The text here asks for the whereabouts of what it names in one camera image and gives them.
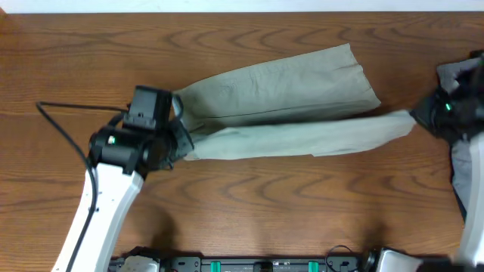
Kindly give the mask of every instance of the wooden table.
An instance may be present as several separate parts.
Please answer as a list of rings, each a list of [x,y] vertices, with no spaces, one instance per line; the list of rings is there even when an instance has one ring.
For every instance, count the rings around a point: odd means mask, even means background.
[[[82,163],[37,113],[50,100],[121,107],[239,67],[349,42],[382,106],[412,107],[436,65],[484,45],[480,13],[11,15],[0,30],[0,270],[50,270],[79,204]],[[109,113],[50,109],[87,152]],[[323,255],[384,243],[453,253],[463,221],[446,143],[416,127],[345,156],[179,162],[148,177],[116,254]]]

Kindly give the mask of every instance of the cable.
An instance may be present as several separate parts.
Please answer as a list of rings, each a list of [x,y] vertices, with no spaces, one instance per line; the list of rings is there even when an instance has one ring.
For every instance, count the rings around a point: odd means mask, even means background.
[[[333,268],[333,265],[332,264],[327,264],[327,257],[329,257],[329,255],[331,254],[331,252],[335,249],[338,249],[338,248],[344,248],[344,249],[348,249],[351,253],[353,253],[353,251],[348,247],[348,246],[345,246],[345,245],[337,245],[337,246],[333,246],[330,251],[327,252],[326,256],[324,257],[324,265],[326,266],[326,270],[329,268],[331,271],[333,272],[340,272],[340,271],[336,271],[334,270]],[[358,270],[358,267],[353,269],[353,270],[348,270],[348,272],[356,272]]]
[[[64,131],[63,128],[59,124],[57,124],[48,114],[45,112],[42,106],[51,106],[51,107],[68,107],[68,108],[77,108],[77,109],[85,109],[85,110],[112,110],[112,111],[120,111],[120,112],[127,112],[127,110],[116,108],[116,107],[99,107],[99,106],[86,106],[86,105],[75,105],[75,104],[61,104],[61,103],[51,103],[51,102],[37,102],[36,107],[37,110],[54,126],[57,131],[59,131],[62,136],[67,140],[67,142],[74,148],[77,154],[81,157],[81,160],[84,162],[85,169],[89,173],[89,178],[91,179],[91,187],[92,187],[92,198],[91,198],[91,207],[89,208],[88,217],[85,220],[84,226],[82,226],[81,234],[76,242],[76,246],[74,247],[73,254],[70,256],[69,264],[67,265],[66,272],[70,272],[73,268],[74,261],[76,260],[77,253],[82,244],[82,240],[84,239],[85,233],[89,227],[89,223],[91,223],[92,216],[96,210],[96,204],[98,201],[98,185],[96,183],[95,176],[93,174],[92,164],[88,158],[84,155],[83,151],[76,144],[76,142]]]

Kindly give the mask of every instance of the white wall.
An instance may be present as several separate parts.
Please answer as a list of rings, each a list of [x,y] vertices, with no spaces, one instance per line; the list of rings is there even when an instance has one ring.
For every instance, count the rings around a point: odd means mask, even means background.
[[[97,12],[484,11],[484,0],[0,0],[8,14]]]

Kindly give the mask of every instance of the gray fabric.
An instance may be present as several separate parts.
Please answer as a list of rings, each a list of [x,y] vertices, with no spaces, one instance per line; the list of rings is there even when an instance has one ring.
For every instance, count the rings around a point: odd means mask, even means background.
[[[223,73],[177,94],[195,145],[187,160],[361,152],[414,125],[406,111],[322,122],[380,105],[349,45]]]
[[[479,64],[479,58],[464,60],[458,63],[443,64],[437,67],[440,85],[448,93],[459,87],[456,78],[463,71],[471,70]],[[452,186],[467,209],[470,201],[470,185],[472,181],[472,162],[470,160],[469,142],[458,141],[451,147],[451,160],[454,169]]]

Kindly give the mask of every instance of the black cable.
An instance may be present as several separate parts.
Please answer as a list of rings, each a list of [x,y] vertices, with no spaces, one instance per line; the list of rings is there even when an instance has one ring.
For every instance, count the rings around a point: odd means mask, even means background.
[[[331,254],[331,252],[335,249],[338,249],[338,248],[344,248],[344,249],[348,249],[349,252],[353,253],[353,251],[348,247],[348,246],[345,246],[345,245],[337,245],[337,246],[333,246],[330,251],[327,252],[326,256],[324,257],[324,265],[326,266],[326,270],[329,268],[331,271],[333,272],[340,272],[340,271],[336,271],[334,270],[333,268],[333,265],[332,264],[327,264],[327,257],[329,257],[329,255]],[[358,270],[358,267],[356,267],[355,269],[353,270],[348,270],[348,272],[356,272]]]
[[[92,164],[88,158],[84,155],[83,151],[79,147],[79,145],[74,142],[74,140],[65,132],[60,125],[58,125],[48,114],[45,112],[42,106],[52,106],[52,107],[68,107],[68,108],[77,108],[77,109],[85,109],[85,110],[113,110],[113,111],[121,111],[127,112],[127,110],[116,108],[116,107],[99,107],[99,106],[86,106],[86,105],[75,105],[75,104],[61,104],[61,103],[50,103],[50,102],[37,102],[36,107],[37,110],[54,126],[57,131],[59,131],[62,136],[69,142],[69,144],[74,148],[77,154],[81,157],[81,160],[84,162],[85,168],[89,173],[89,178],[91,179],[91,187],[92,187],[92,198],[91,198],[91,207],[89,207],[88,217],[85,220],[84,226],[82,227],[81,234],[77,240],[76,246],[74,247],[73,254],[70,256],[69,264],[67,265],[67,272],[70,272],[73,268],[74,261],[76,260],[77,253],[79,248],[81,247],[82,240],[84,239],[85,233],[89,227],[89,223],[91,223],[92,216],[96,210],[96,204],[98,201],[98,185],[96,183],[95,176],[93,174]]]

